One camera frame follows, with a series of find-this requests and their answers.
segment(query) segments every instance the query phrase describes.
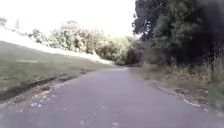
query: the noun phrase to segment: sky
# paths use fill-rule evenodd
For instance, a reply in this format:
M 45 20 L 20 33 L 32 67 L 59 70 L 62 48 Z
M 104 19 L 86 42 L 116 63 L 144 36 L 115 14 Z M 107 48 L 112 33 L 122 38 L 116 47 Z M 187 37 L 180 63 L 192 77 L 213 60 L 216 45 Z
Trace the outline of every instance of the sky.
M 132 35 L 135 0 L 0 0 L 0 16 L 49 31 L 68 20 L 113 35 Z

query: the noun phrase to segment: road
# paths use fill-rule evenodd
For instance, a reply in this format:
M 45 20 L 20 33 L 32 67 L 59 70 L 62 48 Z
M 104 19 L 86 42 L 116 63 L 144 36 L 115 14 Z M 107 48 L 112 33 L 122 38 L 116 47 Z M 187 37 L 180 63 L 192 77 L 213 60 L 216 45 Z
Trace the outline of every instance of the road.
M 1 107 L 0 128 L 224 128 L 224 119 L 123 68 L 92 72 Z

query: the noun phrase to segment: grass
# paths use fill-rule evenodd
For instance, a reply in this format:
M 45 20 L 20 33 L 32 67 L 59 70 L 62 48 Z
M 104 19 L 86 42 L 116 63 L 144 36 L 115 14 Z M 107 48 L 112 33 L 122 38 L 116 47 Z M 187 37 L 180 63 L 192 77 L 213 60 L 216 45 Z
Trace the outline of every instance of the grass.
M 0 101 L 58 78 L 65 81 L 111 67 L 87 59 L 47 54 L 0 42 Z
M 188 67 L 148 65 L 133 68 L 132 71 L 140 74 L 146 80 L 165 83 L 157 85 L 176 92 L 189 100 L 197 100 L 200 104 L 224 110 L 224 81 L 222 79 L 224 75 L 220 73 L 223 71 L 222 69 L 216 70 L 215 75 L 219 81 L 211 80 L 211 71 L 208 65 L 195 66 L 191 69 Z

